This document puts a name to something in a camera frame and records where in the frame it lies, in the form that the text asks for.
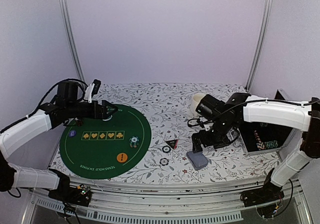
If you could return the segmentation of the clear dealer button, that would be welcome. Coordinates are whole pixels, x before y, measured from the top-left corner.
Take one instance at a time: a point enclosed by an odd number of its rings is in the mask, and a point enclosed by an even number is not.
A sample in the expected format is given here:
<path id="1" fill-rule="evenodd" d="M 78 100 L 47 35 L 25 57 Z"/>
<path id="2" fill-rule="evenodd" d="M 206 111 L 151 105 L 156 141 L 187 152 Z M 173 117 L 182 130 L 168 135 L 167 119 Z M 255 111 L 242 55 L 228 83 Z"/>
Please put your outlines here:
<path id="1" fill-rule="evenodd" d="M 112 119 L 112 115 L 111 116 L 109 116 L 108 118 L 106 118 L 106 119 L 103 119 L 103 121 L 104 122 L 107 122 L 107 121 L 109 121 L 109 120 L 111 120 Z"/>

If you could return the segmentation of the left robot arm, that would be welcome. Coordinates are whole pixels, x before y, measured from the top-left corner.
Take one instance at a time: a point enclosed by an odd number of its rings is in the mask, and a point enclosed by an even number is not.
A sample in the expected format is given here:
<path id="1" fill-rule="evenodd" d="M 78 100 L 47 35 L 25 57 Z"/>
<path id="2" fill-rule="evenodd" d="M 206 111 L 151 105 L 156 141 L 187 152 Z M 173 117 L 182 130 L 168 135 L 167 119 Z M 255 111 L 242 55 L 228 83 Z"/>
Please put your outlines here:
<path id="1" fill-rule="evenodd" d="M 57 92 L 50 102 L 42 98 L 35 110 L 0 131 L 0 190 L 45 189 L 48 197 L 64 204 L 87 207 L 92 198 L 89 186 L 70 186 L 70 178 L 55 169 L 33 169 L 8 162 L 8 158 L 24 144 L 53 130 L 70 119 L 107 120 L 118 111 L 114 104 L 93 100 L 101 86 L 75 78 L 61 80 L 52 86 Z"/>

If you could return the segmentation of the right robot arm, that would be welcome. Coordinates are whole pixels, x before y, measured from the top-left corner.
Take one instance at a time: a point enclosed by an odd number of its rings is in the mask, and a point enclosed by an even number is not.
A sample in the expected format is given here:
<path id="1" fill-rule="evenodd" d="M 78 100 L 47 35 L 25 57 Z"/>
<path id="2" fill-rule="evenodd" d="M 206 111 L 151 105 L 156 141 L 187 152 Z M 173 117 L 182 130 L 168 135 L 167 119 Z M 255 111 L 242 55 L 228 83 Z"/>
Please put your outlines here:
<path id="1" fill-rule="evenodd" d="M 263 186 L 244 191 L 240 198 L 246 207 L 280 200 L 283 186 L 311 160 L 320 156 L 320 100 L 288 101 L 236 92 L 227 101 L 209 94 L 195 94 L 190 107 L 201 130 L 194 133 L 192 150 L 220 149 L 241 138 L 249 154 L 285 147 L 296 131 L 302 142 L 267 174 Z M 235 132 L 236 138 L 229 137 Z"/>

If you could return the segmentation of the red black chip stack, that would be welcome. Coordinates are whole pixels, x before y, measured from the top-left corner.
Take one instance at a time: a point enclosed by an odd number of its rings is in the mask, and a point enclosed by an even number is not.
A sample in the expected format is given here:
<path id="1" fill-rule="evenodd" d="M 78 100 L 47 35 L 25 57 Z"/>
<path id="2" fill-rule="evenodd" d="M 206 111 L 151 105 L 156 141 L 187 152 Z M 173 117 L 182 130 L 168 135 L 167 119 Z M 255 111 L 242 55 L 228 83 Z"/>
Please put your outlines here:
<path id="1" fill-rule="evenodd" d="M 76 119 L 76 120 L 75 120 L 75 125 L 78 126 L 78 127 L 80 127 L 80 126 L 83 125 L 83 121 L 82 121 L 81 119 Z"/>

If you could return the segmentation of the orange big blind button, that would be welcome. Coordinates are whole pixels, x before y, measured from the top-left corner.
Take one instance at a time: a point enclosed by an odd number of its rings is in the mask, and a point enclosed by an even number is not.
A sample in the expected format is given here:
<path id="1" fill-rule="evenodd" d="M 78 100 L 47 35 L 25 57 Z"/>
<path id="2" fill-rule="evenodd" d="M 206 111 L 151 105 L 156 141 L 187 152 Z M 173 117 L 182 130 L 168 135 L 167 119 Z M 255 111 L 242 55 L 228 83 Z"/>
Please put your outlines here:
<path id="1" fill-rule="evenodd" d="M 128 160 L 128 155 L 124 152 L 121 152 L 116 157 L 119 163 L 125 163 Z"/>

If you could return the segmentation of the green white chip stack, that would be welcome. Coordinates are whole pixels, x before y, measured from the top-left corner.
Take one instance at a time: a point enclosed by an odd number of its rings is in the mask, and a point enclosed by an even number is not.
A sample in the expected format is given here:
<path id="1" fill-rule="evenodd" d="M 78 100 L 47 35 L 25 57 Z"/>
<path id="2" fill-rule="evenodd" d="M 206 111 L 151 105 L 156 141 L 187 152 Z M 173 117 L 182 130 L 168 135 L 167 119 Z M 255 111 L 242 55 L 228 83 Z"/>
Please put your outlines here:
<path id="1" fill-rule="evenodd" d="M 130 138 L 129 145 L 131 148 L 137 148 L 139 145 L 139 138 L 137 136 L 133 136 Z"/>

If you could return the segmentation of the purple small blind button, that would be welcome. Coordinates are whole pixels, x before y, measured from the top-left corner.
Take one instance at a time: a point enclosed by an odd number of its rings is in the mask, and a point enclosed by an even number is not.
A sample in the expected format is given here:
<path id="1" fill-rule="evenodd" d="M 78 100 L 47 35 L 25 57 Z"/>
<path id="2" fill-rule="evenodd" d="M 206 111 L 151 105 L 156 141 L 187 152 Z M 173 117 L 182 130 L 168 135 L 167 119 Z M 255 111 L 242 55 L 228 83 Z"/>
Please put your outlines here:
<path id="1" fill-rule="evenodd" d="M 70 138 L 73 138 L 73 137 L 76 136 L 76 134 L 77 134 L 77 132 L 76 132 L 75 130 L 70 130 L 69 133 L 68 133 L 68 136 L 69 136 Z"/>

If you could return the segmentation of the blue playing card deck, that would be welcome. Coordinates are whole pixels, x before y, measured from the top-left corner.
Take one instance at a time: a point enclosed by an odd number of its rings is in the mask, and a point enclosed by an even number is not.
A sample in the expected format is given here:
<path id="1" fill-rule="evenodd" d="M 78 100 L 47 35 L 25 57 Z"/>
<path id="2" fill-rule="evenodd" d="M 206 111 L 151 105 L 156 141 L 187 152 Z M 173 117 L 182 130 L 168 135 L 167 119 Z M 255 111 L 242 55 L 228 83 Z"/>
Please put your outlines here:
<path id="1" fill-rule="evenodd" d="M 186 156 L 196 171 L 205 168 L 209 163 L 208 159 L 202 152 L 188 151 Z"/>

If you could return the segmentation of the black white poker chip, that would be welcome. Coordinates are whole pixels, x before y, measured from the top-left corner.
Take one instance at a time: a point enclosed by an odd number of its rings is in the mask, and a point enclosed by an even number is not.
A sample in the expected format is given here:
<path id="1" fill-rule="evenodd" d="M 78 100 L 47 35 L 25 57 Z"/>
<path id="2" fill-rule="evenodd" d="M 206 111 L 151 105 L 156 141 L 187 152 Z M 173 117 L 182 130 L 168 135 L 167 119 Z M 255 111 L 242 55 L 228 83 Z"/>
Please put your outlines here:
<path id="1" fill-rule="evenodd" d="M 169 146 L 163 146 L 163 147 L 162 147 L 162 151 L 163 151 L 164 153 L 170 153 L 170 152 L 171 152 L 171 148 L 170 148 Z"/>

